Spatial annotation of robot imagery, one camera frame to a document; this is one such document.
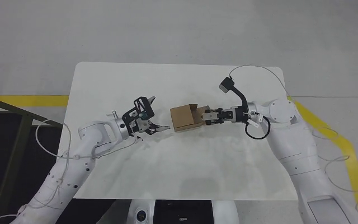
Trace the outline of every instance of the gray floor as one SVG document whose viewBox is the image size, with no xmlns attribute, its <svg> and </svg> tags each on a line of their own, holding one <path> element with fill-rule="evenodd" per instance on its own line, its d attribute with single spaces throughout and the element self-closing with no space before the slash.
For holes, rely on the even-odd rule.
<svg viewBox="0 0 358 224">
<path fill-rule="evenodd" d="M 290 93 L 358 148 L 357 21 L 354 0 L 2 1 L 0 95 L 68 95 L 81 61 L 277 66 Z M 344 165 L 329 174 L 350 187 Z M 242 223 L 300 223 L 294 202 L 237 205 Z"/>
</svg>

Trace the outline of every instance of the yellow floor line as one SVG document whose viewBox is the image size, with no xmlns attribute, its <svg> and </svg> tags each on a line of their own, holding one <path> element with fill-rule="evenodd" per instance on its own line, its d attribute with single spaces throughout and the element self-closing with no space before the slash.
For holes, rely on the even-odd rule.
<svg viewBox="0 0 358 224">
<path fill-rule="evenodd" d="M 0 96 L 13 106 L 67 106 L 69 96 Z"/>
<path fill-rule="evenodd" d="M 13 106 L 67 106 L 69 96 L 0 96 L 0 101 L 4 101 Z M 335 137 L 323 120 L 314 115 L 311 111 L 305 108 L 302 104 L 296 101 L 296 106 L 305 121 L 327 138 L 332 138 L 332 142 L 341 149 L 343 155 L 349 155 L 350 158 L 345 161 L 346 169 L 351 181 L 352 189 L 358 190 L 358 162 L 354 151 L 353 144 L 348 141 L 344 136 L 339 135 Z M 358 202 L 358 193 L 354 194 L 356 202 Z"/>
<path fill-rule="evenodd" d="M 348 141 L 348 139 L 346 139 L 344 136 L 336 136 L 336 133 L 327 129 L 330 128 L 328 124 L 326 124 L 323 120 L 314 115 L 302 104 L 297 101 L 295 104 L 297 106 L 298 111 L 309 125 L 315 127 L 317 131 L 324 135 L 326 138 L 331 138 L 331 141 L 338 148 L 341 149 L 343 155 L 350 156 L 349 159 L 345 161 L 346 169 L 351 181 L 352 190 L 358 190 L 358 162 L 353 144 Z M 355 201 L 358 203 L 358 193 L 354 193 L 354 198 Z"/>
</svg>

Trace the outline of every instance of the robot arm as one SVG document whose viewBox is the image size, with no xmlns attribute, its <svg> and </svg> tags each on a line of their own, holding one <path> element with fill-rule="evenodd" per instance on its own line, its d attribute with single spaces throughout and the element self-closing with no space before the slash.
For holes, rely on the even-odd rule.
<svg viewBox="0 0 358 224">
<path fill-rule="evenodd" d="M 237 94 L 239 91 L 233 85 L 234 82 L 226 78 L 219 88 Z M 272 152 L 290 175 L 305 224 L 358 223 L 358 213 L 333 191 L 328 177 L 321 170 L 316 143 L 295 105 L 287 99 L 273 100 L 263 105 L 247 103 L 242 94 L 237 95 L 242 100 L 242 106 L 207 110 L 202 115 L 205 123 L 210 125 L 231 121 L 245 123 L 246 128 L 248 125 L 261 125 L 265 136 L 249 136 L 254 139 L 266 138 Z M 272 127 L 271 123 L 280 125 Z"/>
<path fill-rule="evenodd" d="M 140 97 L 134 101 L 135 107 L 119 118 L 114 111 L 114 119 L 109 122 L 95 121 L 78 129 L 80 145 L 65 152 L 48 173 L 44 183 L 32 200 L 22 206 L 19 215 L 12 222 L 56 223 L 78 189 L 95 168 L 97 158 L 111 153 L 123 140 L 134 137 L 135 132 L 150 135 L 170 127 L 153 124 L 149 119 L 154 116 L 151 104 L 155 98 Z M 108 125 L 114 133 L 111 141 L 105 128 Z"/>
</svg>

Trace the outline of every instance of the tabletop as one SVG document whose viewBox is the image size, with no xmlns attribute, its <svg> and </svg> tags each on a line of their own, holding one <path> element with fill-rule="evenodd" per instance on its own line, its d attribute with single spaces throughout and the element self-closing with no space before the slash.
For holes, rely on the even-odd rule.
<svg viewBox="0 0 358 224">
<path fill-rule="evenodd" d="M 78 127 L 121 116 L 139 96 L 156 99 L 151 121 L 171 126 L 126 149 L 102 157 L 75 198 L 296 200 L 285 169 L 267 140 L 245 135 L 244 124 L 226 122 L 174 132 L 170 108 L 186 104 L 230 108 L 241 105 L 221 81 L 235 66 L 81 62 L 74 72 L 65 123 L 72 131 L 71 148 L 79 144 Z M 282 70 L 268 67 L 284 81 Z M 267 70 L 242 67 L 232 74 L 247 101 L 264 103 L 286 98 L 279 81 Z M 261 136 L 261 128 L 250 128 Z M 62 132 L 59 153 L 69 135 Z M 129 145 L 132 138 L 118 147 Z"/>
</svg>

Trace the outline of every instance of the cardboard box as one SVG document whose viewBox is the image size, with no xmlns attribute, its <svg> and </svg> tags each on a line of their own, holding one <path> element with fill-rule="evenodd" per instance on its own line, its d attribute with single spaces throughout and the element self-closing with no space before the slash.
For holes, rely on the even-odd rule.
<svg viewBox="0 0 358 224">
<path fill-rule="evenodd" d="M 197 104 L 171 108 L 170 115 L 172 116 L 174 131 L 178 132 L 202 126 L 205 122 L 200 117 L 207 109 L 210 109 L 209 106 L 198 108 Z"/>
</svg>

